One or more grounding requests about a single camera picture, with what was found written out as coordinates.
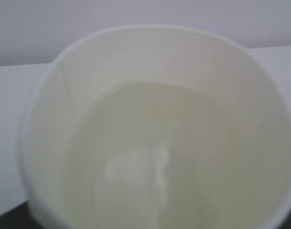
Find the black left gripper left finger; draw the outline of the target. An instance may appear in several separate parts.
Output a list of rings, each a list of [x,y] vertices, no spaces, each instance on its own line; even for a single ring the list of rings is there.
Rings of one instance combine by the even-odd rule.
[[[0,216],[0,229],[38,229],[39,224],[31,217],[27,202]]]

